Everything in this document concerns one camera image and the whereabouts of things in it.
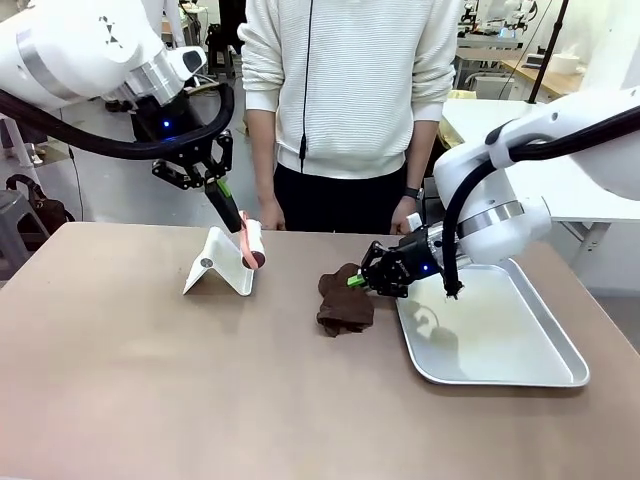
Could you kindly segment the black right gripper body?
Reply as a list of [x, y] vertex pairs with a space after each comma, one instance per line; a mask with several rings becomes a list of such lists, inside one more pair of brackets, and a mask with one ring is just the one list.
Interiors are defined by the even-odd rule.
[[442, 225], [421, 226], [395, 246], [370, 244], [359, 268], [361, 284], [381, 296], [406, 298], [409, 286], [442, 272]]

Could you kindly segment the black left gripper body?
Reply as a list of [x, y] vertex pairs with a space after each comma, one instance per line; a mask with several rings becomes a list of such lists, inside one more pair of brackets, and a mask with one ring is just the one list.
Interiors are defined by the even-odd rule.
[[[211, 122], [216, 128], [207, 135], [162, 155], [152, 166], [152, 173], [182, 189], [201, 188], [210, 180], [226, 176], [232, 168], [233, 138], [227, 126], [233, 115], [235, 97], [221, 92], [220, 109]], [[148, 96], [137, 102], [135, 117], [144, 132], [144, 141], [164, 141], [189, 134], [206, 126], [191, 104], [190, 96], [179, 93], [162, 105]]]

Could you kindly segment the person's left hand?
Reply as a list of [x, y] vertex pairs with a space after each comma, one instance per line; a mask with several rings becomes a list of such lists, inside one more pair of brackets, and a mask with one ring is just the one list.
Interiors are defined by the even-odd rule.
[[396, 206], [391, 220], [391, 235], [406, 235], [411, 229], [407, 218], [416, 212], [416, 200], [403, 196]]

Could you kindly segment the person's right hand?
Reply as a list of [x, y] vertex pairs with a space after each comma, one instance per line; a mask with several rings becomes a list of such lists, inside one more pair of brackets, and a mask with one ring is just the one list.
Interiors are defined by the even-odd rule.
[[260, 201], [260, 222], [265, 230], [285, 231], [284, 213], [275, 198]]

